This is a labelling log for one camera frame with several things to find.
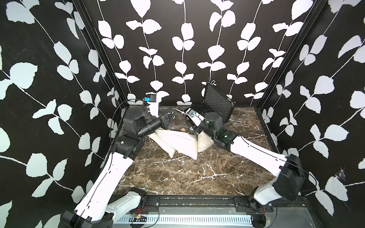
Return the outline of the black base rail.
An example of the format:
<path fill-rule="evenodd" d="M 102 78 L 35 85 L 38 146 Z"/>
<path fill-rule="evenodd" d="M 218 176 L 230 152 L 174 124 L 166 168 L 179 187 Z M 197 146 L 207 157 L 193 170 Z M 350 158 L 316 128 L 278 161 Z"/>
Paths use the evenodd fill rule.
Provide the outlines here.
<path fill-rule="evenodd" d="M 163 208 L 228 208 L 234 212 L 246 214 L 264 214 L 278 208 L 310 208 L 309 200 L 300 197 L 294 201 L 277 199 L 264 206 L 249 203 L 249 197 L 243 195 L 147 195 L 141 211 L 156 212 Z"/>

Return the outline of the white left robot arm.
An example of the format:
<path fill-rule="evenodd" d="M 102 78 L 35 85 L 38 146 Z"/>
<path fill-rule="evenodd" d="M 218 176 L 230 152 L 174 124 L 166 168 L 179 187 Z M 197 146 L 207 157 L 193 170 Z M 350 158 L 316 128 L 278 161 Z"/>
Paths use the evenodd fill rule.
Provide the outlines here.
<path fill-rule="evenodd" d="M 110 203 L 114 190 L 138 153 L 146 136 L 159 128 L 168 129 L 175 113 L 149 116 L 140 107 L 127 110 L 123 130 L 112 144 L 108 159 L 88 194 L 73 211 L 65 211 L 62 221 L 69 228 L 111 228 L 129 211 L 143 208 L 146 192 L 134 189 Z"/>

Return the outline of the white cloth bag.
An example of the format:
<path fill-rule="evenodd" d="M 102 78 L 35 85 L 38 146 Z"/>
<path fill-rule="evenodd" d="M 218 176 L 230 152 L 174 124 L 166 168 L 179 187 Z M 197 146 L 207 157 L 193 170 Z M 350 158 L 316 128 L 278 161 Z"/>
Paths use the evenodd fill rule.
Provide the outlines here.
<path fill-rule="evenodd" d="M 205 133 L 200 132 L 197 137 L 198 152 L 203 152 L 210 148 L 214 144 L 214 141 Z"/>

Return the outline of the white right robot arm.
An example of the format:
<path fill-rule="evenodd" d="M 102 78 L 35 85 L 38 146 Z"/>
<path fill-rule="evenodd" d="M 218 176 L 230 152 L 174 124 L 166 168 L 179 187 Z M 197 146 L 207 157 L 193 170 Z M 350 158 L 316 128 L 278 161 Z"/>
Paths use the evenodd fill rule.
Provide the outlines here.
<path fill-rule="evenodd" d="M 245 202 L 247 207 L 257 211 L 277 199 L 296 200 L 305 180 L 299 157 L 269 151 L 226 129 L 217 112 L 200 114 L 191 108 L 185 112 L 201 132 L 199 138 L 210 139 L 219 148 L 241 155 L 274 175 L 272 181 L 254 189 Z"/>

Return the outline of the beige cloth bag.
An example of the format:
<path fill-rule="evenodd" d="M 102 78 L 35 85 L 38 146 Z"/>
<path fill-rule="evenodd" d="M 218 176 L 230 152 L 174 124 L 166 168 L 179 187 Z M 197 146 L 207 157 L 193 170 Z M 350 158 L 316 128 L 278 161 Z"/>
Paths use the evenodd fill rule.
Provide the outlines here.
<path fill-rule="evenodd" d="M 197 136 L 185 132 L 158 129 L 156 133 L 176 152 L 197 160 Z"/>

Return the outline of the white perforated strip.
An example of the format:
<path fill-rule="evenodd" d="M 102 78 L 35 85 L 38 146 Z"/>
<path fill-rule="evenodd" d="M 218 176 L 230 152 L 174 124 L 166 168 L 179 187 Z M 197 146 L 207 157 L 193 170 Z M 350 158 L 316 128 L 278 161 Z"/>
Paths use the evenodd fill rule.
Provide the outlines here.
<path fill-rule="evenodd" d="M 217 226 L 248 226 L 252 227 L 250 215 L 157 215 L 142 214 L 139 217 L 124 215 L 116 224 L 146 224 L 146 225 L 217 225 Z"/>

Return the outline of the black poker chip case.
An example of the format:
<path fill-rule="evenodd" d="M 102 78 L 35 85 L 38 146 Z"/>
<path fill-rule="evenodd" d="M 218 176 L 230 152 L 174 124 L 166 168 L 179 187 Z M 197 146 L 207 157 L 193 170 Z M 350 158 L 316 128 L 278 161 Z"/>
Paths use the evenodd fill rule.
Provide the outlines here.
<path fill-rule="evenodd" d="M 217 86 L 213 85 L 212 83 L 207 83 L 204 88 L 203 101 L 193 104 L 188 108 L 192 108 L 204 118 L 207 113 L 216 112 L 222 117 L 223 123 L 226 124 L 233 113 L 234 106 L 235 103 Z"/>

